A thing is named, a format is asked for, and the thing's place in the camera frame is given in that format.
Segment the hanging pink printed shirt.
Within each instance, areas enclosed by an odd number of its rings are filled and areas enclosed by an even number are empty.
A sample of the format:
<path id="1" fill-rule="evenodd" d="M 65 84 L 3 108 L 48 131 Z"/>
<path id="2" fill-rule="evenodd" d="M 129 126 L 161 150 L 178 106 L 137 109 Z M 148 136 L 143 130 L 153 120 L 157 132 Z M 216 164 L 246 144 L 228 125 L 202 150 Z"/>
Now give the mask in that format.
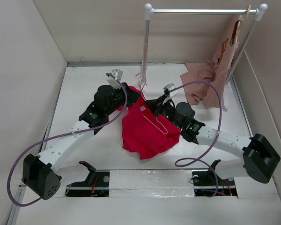
<path id="1" fill-rule="evenodd" d="M 213 56 L 214 77 L 211 82 L 212 87 L 208 87 L 207 95 L 203 100 L 203 105 L 205 107 L 218 108 L 220 106 L 218 97 L 223 98 L 226 79 L 229 75 L 231 64 L 239 45 L 239 26 L 242 21 L 243 17 L 241 15 L 234 15 L 217 46 Z"/>

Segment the white clothes rack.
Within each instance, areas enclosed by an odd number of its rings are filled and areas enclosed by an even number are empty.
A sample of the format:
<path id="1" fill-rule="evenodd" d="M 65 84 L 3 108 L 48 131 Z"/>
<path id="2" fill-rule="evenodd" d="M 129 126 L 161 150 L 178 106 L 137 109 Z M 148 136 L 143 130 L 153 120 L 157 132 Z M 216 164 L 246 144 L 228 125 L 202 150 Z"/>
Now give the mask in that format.
<path id="1" fill-rule="evenodd" d="M 228 73 L 228 77 L 225 81 L 224 86 L 224 95 L 228 93 L 230 87 L 230 79 L 233 75 L 233 72 L 236 69 L 236 66 L 245 51 L 245 48 L 252 37 L 252 34 L 262 19 L 265 11 L 267 10 L 268 5 L 266 3 L 260 4 L 258 8 L 251 9 L 249 6 L 247 9 L 154 9 L 151 4 L 147 3 L 144 6 L 145 9 L 145 35 L 144 35 L 144 44 L 143 44 L 143 59 L 141 62 L 141 78 L 139 80 L 139 85 L 147 86 L 146 81 L 146 72 L 148 64 L 148 40 L 149 40 L 149 25 L 150 18 L 153 14 L 195 14 L 195 15 L 244 15 L 245 17 L 253 15 L 253 23 L 247 31 L 243 41 L 241 42 L 240 49 L 238 50 L 236 56 L 232 60 L 231 69 Z"/>

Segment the wooden hanger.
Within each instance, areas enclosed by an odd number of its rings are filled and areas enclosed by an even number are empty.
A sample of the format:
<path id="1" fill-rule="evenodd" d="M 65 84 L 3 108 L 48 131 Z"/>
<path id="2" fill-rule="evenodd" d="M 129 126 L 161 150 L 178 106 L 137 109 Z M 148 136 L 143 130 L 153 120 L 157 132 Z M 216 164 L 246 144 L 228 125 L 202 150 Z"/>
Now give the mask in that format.
<path id="1" fill-rule="evenodd" d="M 251 5 L 249 4 L 248 8 L 247 8 L 247 12 L 245 14 L 245 17 L 241 18 L 242 20 L 238 20 L 237 23 L 235 24 L 235 36 L 234 36 L 234 39 L 233 39 L 233 43 L 238 42 L 240 30 L 241 30 L 241 28 L 243 26 L 243 23 L 246 22 L 246 20 L 247 20 L 247 18 L 249 16 L 250 9 L 251 9 Z"/>

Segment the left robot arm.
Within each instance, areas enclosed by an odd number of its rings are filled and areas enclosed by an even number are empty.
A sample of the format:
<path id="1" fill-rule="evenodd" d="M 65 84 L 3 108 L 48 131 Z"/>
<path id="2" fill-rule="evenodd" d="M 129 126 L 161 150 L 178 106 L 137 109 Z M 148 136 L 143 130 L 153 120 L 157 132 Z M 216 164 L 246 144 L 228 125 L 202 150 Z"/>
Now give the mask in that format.
<path id="1" fill-rule="evenodd" d="M 86 140 L 109 124 L 109 116 L 119 108 L 131 106 L 141 94 L 123 83 L 115 89 L 102 85 L 94 94 L 93 102 L 79 116 L 70 134 L 58 139 L 48 150 L 37 156 L 29 154 L 23 161 L 22 181 L 41 199 L 50 199 L 60 187 L 61 176 L 57 171 L 63 162 Z"/>

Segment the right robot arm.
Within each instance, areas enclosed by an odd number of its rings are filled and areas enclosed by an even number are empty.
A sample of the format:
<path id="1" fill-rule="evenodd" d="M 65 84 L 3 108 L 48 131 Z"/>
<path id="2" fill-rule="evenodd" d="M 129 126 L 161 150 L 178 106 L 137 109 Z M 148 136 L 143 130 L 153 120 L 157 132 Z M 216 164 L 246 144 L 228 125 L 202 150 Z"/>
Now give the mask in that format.
<path id="1" fill-rule="evenodd" d="M 213 169 L 207 172 L 207 179 L 218 184 L 223 179 L 232 177 L 251 177 L 257 182 L 267 184 L 281 157 L 265 136 L 255 134 L 253 137 L 231 135 L 217 131 L 197 121 L 195 111 L 186 102 L 173 106 L 171 101 L 161 97 L 147 100 L 146 106 L 154 116 L 164 116 L 181 130 L 181 136 L 190 143 L 215 147 L 230 153 L 237 160 L 213 162 Z"/>

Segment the red t shirt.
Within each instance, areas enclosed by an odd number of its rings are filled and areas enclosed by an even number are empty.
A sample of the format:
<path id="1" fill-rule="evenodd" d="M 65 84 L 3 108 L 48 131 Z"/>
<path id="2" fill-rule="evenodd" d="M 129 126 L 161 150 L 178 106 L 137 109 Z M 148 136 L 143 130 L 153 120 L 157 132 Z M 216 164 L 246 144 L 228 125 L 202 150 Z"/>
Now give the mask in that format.
<path id="1" fill-rule="evenodd" d="M 145 160 L 174 147 L 179 142 L 180 129 L 163 116 L 156 118 L 141 96 L 122 119 L 122 139 L 123 149 Z"/>

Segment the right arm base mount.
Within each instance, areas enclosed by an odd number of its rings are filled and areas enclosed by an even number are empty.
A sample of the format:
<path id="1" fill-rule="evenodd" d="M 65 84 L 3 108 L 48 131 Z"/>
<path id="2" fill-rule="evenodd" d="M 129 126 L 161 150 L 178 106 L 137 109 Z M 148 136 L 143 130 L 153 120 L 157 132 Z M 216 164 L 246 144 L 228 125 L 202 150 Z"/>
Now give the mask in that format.
<path id="1" fill-rule="evenodd" d="M 235 181 L 223 180 L 215 173 L 215 166 L 220 160 L 214 161 L 211 165 L 203 160 L 198 160 L 198 162 L 207 167 L 206 169 L 197 168 L 192 170 L 192 177 L 189 179 L 189 183 L 193 185 L 195 197 L 238 197 Z"/>

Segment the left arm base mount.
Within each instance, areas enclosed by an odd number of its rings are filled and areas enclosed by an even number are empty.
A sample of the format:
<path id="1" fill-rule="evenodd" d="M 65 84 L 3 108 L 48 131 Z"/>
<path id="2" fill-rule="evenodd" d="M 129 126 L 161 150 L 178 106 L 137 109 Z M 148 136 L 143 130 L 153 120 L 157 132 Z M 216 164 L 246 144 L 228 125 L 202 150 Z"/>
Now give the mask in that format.
<path id="1" fill-rule="evenodd" d="M 86 161 L 80 161 L 80 165 L 88 170 L 83 181 L 70 183 L 65 191 L 67 197 L 109 197 L 109 170 L 97 170 Z"/>

